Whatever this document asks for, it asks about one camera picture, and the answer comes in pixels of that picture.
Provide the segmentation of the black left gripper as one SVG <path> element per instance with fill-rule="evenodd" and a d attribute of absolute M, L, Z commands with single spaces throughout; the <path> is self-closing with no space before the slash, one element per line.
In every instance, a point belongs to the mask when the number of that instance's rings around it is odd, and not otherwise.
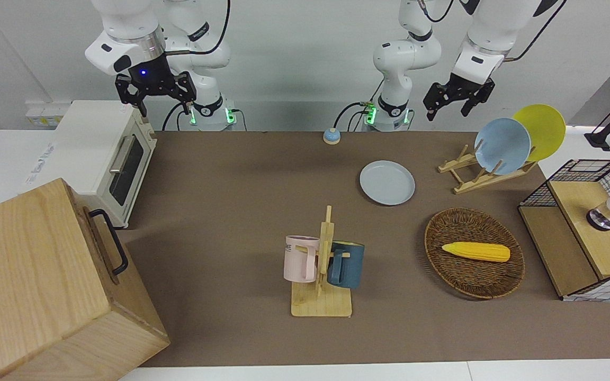
<path fill-rule="evenodd" d="M 484 84 L 477 84 L 455 73 L 450 73 L 447 84 L 434 82 L 424 97 L 426 118 L 432 122 L 444 106 L 450 104 L 451 99 L 467 99 L 461 108 L 461 115 L 467 117 L 472 109 L 488 101 L 495 88 L 493 79 L 486 79 Z"/>

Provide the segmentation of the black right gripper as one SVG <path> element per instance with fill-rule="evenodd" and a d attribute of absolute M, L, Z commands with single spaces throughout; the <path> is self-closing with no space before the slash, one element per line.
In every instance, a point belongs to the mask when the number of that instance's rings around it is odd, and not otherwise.
<path fill-rule="evenodd" d="M 164 53 L 128 68 L 128 74 L 116 75 L 116 91 L 120 101 L 138 109 L 142 117 L 147 116 L 146 96 L 177 96 L 184 104 L 196 100 L 197 91 L 190 73 L 173 75 Z"/>

